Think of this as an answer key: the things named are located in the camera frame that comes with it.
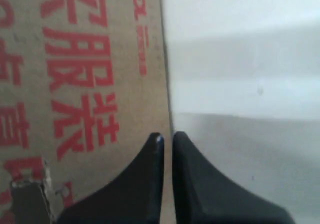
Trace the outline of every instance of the white surface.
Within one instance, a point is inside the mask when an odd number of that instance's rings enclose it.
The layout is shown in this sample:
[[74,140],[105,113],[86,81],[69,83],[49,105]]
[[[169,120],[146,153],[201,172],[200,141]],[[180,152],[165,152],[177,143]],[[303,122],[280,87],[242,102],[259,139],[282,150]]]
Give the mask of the white surface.
[[320,0],[162,0],[175,130],[320,223]]

